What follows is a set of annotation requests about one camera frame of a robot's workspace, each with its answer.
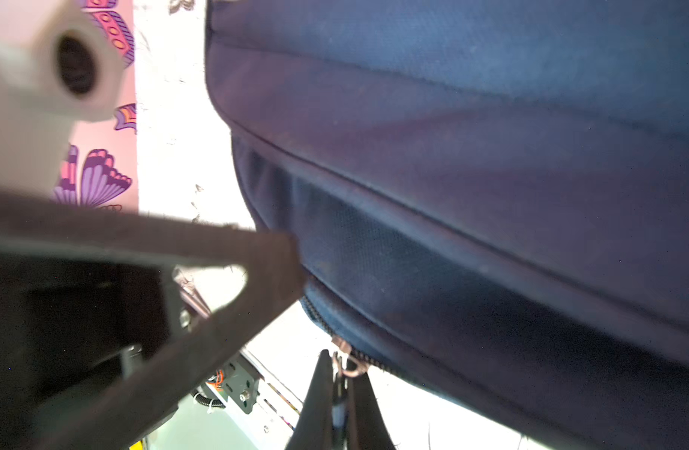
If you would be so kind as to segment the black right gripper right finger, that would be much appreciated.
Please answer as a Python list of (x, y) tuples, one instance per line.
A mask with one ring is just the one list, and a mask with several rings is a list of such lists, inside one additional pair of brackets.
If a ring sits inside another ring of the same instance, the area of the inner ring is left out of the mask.
[(367, 373), (347, 381), (346, 444), (355, 450), (394, 450)]

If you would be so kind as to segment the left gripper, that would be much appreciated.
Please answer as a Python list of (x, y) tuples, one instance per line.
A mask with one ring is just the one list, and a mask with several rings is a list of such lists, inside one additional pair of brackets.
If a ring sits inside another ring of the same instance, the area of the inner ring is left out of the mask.
[[(174, 270), (241, 267), (191, 332)], [(0, 449), (123, 449), (303, 292), (294, 239), (0, 190)]]

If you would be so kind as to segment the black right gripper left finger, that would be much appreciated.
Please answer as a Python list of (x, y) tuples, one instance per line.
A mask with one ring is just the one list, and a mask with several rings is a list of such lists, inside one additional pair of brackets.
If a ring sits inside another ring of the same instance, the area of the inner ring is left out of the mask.
[(331, 450), (333, 445), (333, 364), (320, 352), (299, 421), (286, 450)]

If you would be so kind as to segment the navy blue backpack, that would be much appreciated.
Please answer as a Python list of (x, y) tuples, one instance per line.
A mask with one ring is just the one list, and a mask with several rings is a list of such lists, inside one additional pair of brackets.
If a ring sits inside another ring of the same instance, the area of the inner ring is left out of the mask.
[(206, 77), (358, 356), (555, 448), (689, 449), (689, 1), (211, 1)]

